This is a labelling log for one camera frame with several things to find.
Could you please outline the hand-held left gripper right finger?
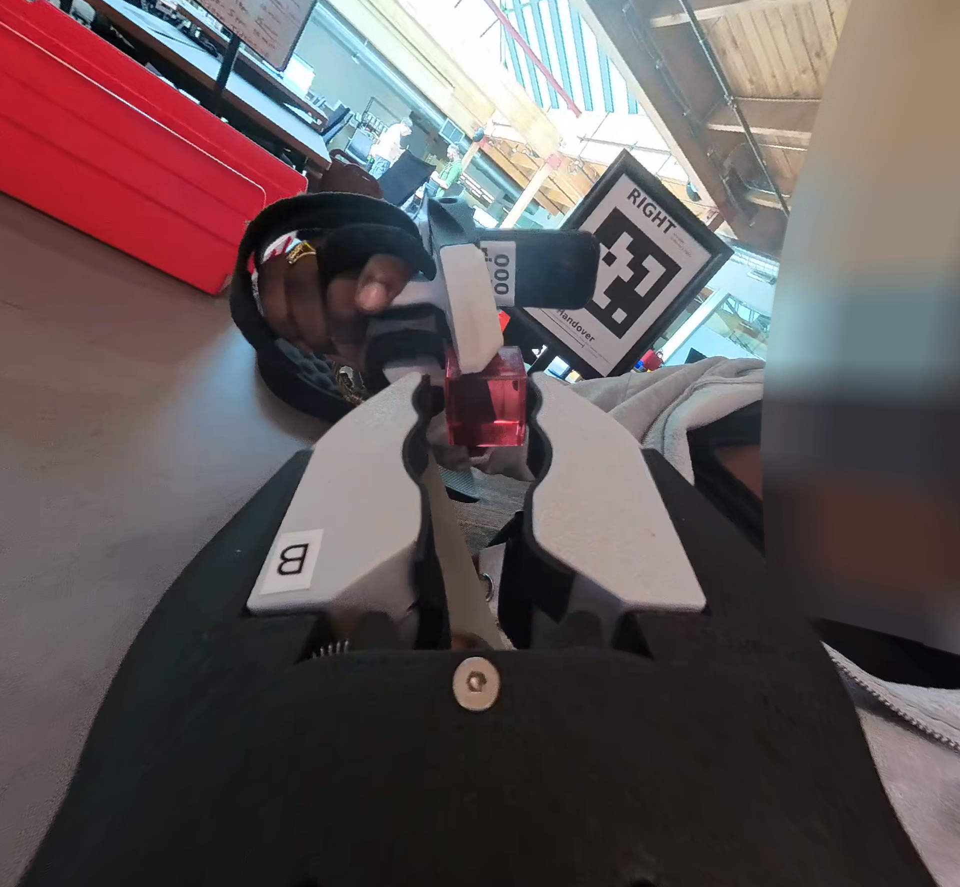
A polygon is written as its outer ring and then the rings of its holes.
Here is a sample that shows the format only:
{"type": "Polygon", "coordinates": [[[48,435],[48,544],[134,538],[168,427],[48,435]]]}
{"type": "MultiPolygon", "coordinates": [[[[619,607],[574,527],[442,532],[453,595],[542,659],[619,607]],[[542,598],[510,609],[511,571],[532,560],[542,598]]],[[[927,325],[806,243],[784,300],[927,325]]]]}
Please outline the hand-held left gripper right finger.
{"type": "Polygon", "coordinates": [[[517,649],[587,614],[612,644],[634,613],[702,615],[707,597],[638,440],[547,374],[528,393],[534,475],[505,554],[498,620],[517,649]]]}

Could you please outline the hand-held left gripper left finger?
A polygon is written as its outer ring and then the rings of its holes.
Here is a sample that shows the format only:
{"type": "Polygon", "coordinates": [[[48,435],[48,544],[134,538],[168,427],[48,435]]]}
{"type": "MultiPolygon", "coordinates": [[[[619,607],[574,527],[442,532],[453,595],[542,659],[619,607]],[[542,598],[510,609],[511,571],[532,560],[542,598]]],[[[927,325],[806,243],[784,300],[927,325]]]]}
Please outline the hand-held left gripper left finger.
{"type": "Polygon", "coordinates": [[[320,614],[345,641],[383,614],[415,645],[430,405],[428,377],[407,372],[315,443],[246,600],[251,615],[320,614]]]}

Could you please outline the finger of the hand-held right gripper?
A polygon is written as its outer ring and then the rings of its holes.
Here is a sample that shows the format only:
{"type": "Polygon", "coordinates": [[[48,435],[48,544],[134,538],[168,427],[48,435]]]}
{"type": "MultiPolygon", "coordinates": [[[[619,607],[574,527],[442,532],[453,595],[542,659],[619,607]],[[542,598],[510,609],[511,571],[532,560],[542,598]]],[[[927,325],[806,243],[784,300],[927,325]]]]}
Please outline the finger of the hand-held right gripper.
{"type": "Polygon", "coordinates": [[[474,244],[438,253],[447,296],[447,322],[462,373],[481,373],[503,344],[498,306],[484,253],[474,244]]]}

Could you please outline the red translucent cube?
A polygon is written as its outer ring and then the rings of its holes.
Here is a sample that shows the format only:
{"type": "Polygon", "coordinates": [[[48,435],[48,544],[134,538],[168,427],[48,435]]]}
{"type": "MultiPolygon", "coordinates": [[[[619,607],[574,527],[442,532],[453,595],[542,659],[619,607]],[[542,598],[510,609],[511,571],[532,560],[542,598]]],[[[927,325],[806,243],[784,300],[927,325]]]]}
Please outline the red translucent cube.
{"type": "Polygon", "coordinates": [[[450,446],[471,452],[522,448],[526,439],[526,391],[526,364],[518,346],[502,346],[475,373],[462,369],[450,346],[443,392],[450,446]]]}

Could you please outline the person's right forearm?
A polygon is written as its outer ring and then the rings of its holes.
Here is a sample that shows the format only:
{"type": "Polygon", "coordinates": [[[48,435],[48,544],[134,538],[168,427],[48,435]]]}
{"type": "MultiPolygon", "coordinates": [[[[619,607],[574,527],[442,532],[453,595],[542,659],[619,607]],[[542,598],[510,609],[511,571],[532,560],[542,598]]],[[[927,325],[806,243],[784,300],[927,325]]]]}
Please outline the person's right forearm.
{"type": "Polygon", "coordinates": [[[572,390],[628,430],[642,449],[660,453],[693,483],[690,432],[761,401],[764,370],[761,360],[716,356],[649,372],[579,380],[572,390]]]}

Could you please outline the grey desk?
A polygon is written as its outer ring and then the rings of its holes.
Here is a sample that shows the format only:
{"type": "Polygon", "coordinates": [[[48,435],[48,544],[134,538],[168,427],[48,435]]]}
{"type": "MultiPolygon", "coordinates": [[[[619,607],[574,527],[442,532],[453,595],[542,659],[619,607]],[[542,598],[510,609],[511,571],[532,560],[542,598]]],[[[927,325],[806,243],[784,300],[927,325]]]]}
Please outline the grey desk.
{"type": "Polygon", "coordinates": [[[272,396],[227,298],[1,203],[1,882],[179,572],[328,426],[272,396]]]}

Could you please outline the person's right hand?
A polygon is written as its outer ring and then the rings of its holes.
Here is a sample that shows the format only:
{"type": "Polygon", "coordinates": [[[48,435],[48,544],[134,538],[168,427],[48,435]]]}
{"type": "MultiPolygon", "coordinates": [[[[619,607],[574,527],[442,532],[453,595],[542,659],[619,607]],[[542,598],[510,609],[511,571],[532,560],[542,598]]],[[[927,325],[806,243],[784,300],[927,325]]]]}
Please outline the person's right hand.
{"type": "Polygon", "coordinates": [[[359,269],[321,284],[323,239],[276,238],[258,268],[258,305],[271,330],[302,353],[355,369],[365,365],[370,318],[386,310],[413,277],[401,259],[376,254],[359,269]]]}

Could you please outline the framed marker sign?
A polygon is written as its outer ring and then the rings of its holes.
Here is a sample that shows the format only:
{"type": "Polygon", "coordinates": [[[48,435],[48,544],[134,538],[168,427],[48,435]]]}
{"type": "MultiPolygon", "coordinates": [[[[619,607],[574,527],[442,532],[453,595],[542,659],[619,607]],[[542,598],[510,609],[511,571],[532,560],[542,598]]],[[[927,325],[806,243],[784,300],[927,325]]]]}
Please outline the framed marker sign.
{"type": "Polygon", "coordinates": [[[733,255],[628,149],[621,150],[558,232],[599,244],[584,304],[522,309],[522,321],[582,377],[629,373],[733,255]]]}

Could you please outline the red plastic bin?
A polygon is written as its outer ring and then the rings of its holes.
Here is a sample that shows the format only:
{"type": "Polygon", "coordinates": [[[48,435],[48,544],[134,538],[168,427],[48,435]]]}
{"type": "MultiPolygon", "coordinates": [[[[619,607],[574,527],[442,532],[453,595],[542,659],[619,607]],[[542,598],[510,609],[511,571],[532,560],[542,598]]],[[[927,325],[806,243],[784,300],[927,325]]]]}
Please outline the red plastic bin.
{"type": "Polygon", "coordinates": [[[48,2],[1,0],[1,188],[209,294],[306,178],[48,2]]]}

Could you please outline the long office table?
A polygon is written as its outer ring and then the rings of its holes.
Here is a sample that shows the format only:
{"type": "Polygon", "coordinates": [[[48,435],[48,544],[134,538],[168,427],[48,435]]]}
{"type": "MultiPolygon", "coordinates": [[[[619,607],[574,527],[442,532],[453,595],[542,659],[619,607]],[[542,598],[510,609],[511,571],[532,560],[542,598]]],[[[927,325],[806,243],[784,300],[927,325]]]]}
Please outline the long office table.
{"type": "MultiPolygon", "coordinates": [[[[72,1],[59,5],[68,11],[72,1]]],[[[229,47],[203,24],[189,25],[179,10],[160,16],[131,0],[76,1],[92,10],[94,33],[294,169],[319,176],[330,167],[323,131],[306,101],[250,53],[238,50],[219,90],[229,47]]]]}

